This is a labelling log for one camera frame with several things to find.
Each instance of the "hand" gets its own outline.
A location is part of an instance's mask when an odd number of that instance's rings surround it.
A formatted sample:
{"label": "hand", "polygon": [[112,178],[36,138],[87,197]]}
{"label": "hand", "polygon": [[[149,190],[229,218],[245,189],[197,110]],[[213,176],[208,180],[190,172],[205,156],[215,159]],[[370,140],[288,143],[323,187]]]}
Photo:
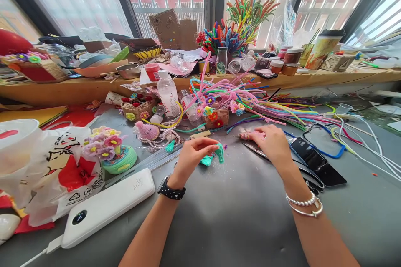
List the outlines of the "hand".
{"label": "hand", "polygon": [[206,137],[186,141],[174,172],[168,180],[168,186],[174,190],[182,190],[201,159],[212,155],[218,149],[217,143],[218,141]]}
{"label": "hand", "polygon": [[287,166],[292,167],[294,165],[292,162],[291,150],[289,149],[287,139],[281,128],[268,125],[258,127],[255,131],[265,133],[266,138],[263,140],[261,135],[257,133],[251,133],[249,137],[259,145],[279,173],[283,168]]}

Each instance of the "wooden shelf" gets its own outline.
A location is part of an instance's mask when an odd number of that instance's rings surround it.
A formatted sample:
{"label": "wooden shelf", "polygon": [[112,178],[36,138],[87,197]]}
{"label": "wooden shelf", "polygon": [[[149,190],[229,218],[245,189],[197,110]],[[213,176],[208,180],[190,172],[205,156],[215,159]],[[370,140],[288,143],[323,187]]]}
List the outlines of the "wooden shelf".
{"label": "wooden shelf", "polygon": [[[380,83],[401,80],[401,71],[399,70],[381,70],[381,69],[359,69],[351,67],[347,73],[330,72],[319,70],[315,74],[296,74],[286,76],[279,74],[275,79],[266,80],[257,75],[250,74],[246,76],[248,80],[255,78],[254,82],[261,82],[262,86],[269,85],[266,90],[275,90],[278,87],[282,89],[307,88],[313,86],[330,86],[347,83]],[[174,80],[177,90],[188,89],[188,78],[176,78]],[[225,78],[232,79],[233,75],[227,75]],[[206,80],[213,79],[218,82],[222,77],[212,75]],[[80,105],[89,103],[92,100],[104,101],[109,91],[116,92],[123,96],[129,96],[132,92],[122,84],[138,81],[117,79],[110,84],[104,79],[79,78],[70,79],[60,83],[20,83],[11,86],[1,86],[0,96],[21,101],[32,106],[61,106],[61,105]]]}

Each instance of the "pink hat craft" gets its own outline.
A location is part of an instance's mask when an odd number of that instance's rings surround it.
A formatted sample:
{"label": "pink hat craft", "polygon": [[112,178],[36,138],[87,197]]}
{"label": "pink hat craft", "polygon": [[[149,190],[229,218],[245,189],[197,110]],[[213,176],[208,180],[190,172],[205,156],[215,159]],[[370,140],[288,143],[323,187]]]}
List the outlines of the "pink hat craft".
{"label": "pink hat craft", "polygon": [[142,139],[153,141],[159,136],[159,128],[154,125],[144,124],[142,121],[138,121],[135,122],[135,126],[138,128],[138,134]]}

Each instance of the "polka dot watch strap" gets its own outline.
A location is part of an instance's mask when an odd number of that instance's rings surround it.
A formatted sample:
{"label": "polka dot watch strap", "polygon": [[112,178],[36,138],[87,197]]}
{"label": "polka dot watch strap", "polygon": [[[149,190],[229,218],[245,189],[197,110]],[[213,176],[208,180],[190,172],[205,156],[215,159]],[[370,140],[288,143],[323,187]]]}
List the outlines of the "polka dot watch strap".
{"label": "polka dot watch strap", "polygon": [[167,186],[167,179],[164,181],[163,185],[161,186],[161,188],[159,189],[160,194],[163,194],[164,196],[170,198],[170,199],[175,199],[175,200],[181,200],[184,197],[185,194],[185,188],[183,188],[182,190],[173,190],[170,189]]}

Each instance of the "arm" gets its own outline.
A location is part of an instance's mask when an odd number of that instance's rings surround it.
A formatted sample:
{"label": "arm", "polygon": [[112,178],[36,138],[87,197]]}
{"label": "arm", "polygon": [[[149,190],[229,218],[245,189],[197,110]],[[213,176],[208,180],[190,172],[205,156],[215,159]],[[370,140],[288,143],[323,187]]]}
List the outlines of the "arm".
{"label": "arm", "polygon": [[[201,159],[218,149],[218,141],[196,138],[184,143],[178,163],[167,185],[182,190]],[[163,254],[167,233],[179,200],[160,195],[125,252],[119,267],[157,267]]]}
{"label": "arm", "polygon": [[[281,176],[288,196],[297,201],[311,198],[309,188],[305,184],[301,172],[292,161],[291,151],[284,132],[274,125],[259,127],[259,132],[266,133],[266,139],[252,134],[251,138],[259,145],[276,167]],[[296,206],[296,209],[311,213],[317,211],[311,207]],[[315,266],[359,266],[358,262],[341,240],[339,233],[331,225],[323,211],[317,218],[309,217],[292,210],[306,259],[311,267]]]}

